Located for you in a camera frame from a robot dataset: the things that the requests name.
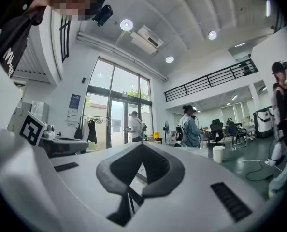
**black chair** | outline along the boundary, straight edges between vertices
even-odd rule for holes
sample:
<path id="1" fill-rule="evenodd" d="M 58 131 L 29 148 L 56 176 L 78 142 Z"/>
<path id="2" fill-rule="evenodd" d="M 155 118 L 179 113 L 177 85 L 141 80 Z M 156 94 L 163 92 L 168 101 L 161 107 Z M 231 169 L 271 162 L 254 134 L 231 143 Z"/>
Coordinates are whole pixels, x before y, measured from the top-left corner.
<path id="1" fill-rule="evenodd" d="M 221 141 L 224 138 L 223 123 L 211 124 L 210 129 L 211 129 L 211 140 L 215 141 L 215 144 L 210 144 L 209 147 L 213 148 L 214 146 L 225 146 L 225 144 L 219 143 L 219 141 Z"/>
<path id="2" fill-rule="evenodd" d="M 235 146 L 235 145 L 240 145 L 241 144 L 240 143 L 240 139 L 243 138 L 243 137 L 246 137 L 246 129 L 238 129 L 236 124 L 231 121 L 229 123 L 229 135 L 236 138 L 236 143 L 232 144 L 232 147 L 234 149 L 241 149 L 241 148 L 245 148 L 246 147 L 247 140 L 245 141 L 245 145 L 240 146 L 240 147 L 236 147 Z"/>
<path id="3" fill-rule="evenodd" d="M 219 119 L 214 119 L 214 120 L 212 120 L 212 123 L 213 124 L 219 124 L 219 123 L 221 123 L 221 121 L 219 120 Z"/>

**white sneaker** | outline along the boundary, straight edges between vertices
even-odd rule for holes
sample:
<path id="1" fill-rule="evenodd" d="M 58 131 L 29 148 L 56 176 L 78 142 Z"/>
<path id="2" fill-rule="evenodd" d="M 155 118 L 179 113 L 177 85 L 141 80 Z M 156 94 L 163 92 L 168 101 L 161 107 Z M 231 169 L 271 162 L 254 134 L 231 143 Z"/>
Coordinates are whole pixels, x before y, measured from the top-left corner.
<path id="1" fill-rule="evenodd" d="M 273 191 L 268 191 L 268 197 L 271 199 L 271 198 L 273 198 L 274 196 L 276 195 L 276 193 L 275 192 L 273 192 Z"/>

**yellow object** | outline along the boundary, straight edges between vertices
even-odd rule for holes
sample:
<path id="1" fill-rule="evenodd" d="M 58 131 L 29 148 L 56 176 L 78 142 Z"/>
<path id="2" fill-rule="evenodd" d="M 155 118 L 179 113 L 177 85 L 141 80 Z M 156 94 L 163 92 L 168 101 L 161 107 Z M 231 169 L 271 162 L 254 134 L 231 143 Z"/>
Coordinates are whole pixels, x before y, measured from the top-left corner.
<path id="1" fill-rule="evenodd" d="M 159 132 L 158 132 L 158 131 L 156 131 L 156 132 L 153 134 L 153 138 L 154 138 L 154 139 L 159 138 Z"/>

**person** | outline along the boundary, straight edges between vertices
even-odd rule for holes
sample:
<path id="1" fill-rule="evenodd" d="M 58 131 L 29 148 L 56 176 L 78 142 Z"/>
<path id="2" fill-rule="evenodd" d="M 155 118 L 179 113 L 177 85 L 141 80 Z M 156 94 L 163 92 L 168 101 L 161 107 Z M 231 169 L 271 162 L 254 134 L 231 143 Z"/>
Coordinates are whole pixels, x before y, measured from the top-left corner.
<path id="1" fill-rule="evenodd" d="M 196 110 L 192 106 L 183 106 L 184 116 L 181 118 L 179 125 L 183 131 L 181 141 L 182 147 L 197 147 L 200 144 L 200 130 L 197 128 L 195 120 L 191 118 Z"/>
<path id="2" fill-rule="evenodd" d="M 282 130 L 279 130 L 278 124 L 280 123 L 280 115 L 279 115 L 279 109 L 277 108 L 277 100 L 276 100 L 276 91 L 279 90 L 282 92 L 281 88 L 279 87 L 278 83 L 273 84 L 273 96 L 271 98 L 271 104 L 273 109 L 273 114 L 271 115 L 271 121 L 273 125 L 273 132 L 274 137 L 277 141 L 277 143 L 274 146 L 273 153 L 270 157 L 270 159 L 267 159 L 265 161 L 265 164 L 274 167 L 279 165 L 286 154 L 287 147 L 283 141 L 283 132 Z"/>
<path id="3" fill-rule="evenodd" d="M 276 91 L 276 104 L 279 111 L 280 123 L 278 125 L 279 129 L 283 131 L 284 143 L 287 147 L 287 85 L 285 84 L 286 73 L 283 65 L 280 62 L 275 62 L 272 65 L 273 74 L 277 80 L 278 87 L 281 90 Z M 287 183 L 287 163 L 284 170 L 279 174 L 279 176 L 273 179 L 269 183 L 269 197 L 273 197 L 277 192 L 281 191 L 282 188 Z"/>
<path id="4" fill-rule="evenodd" d="M 12 77 L 27 47 L 32 25 L 41 24 L 47 6 L 62 15 L 77 15 L 79 20 L 88 20 L 105 2 L 105 0 L 6 1 L 0 2 L 0 63 L 9 77 Z"/>
<path id="5" fill-rule="evenodd" d="M 140 142 L 142 138 L 140 137 L 140 131 L 142 130 L 142 121 L 138 118 L 138 113 L 133 111 L 131 113 L 130 128 L 128 133 L 132 133 L 132 142 Z"/>

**column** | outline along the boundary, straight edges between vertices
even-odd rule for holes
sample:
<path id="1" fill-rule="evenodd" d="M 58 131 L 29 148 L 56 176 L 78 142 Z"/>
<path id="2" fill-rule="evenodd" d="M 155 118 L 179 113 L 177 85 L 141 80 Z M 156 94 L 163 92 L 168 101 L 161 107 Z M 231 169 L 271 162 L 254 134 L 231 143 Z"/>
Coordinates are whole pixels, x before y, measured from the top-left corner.
<path id="1" fill-rule="evenodd" d="M 256 92 L 256 88 L 254 86 L 254 83 L 249 84 L 249 88 L 250 88 L 250 91 L 251 91 L 251 95 L 253 97 L 255 110 L 257 111 L 257 110 L 261 109 L 262 107 L 260 106 L 258 94 Z"/>

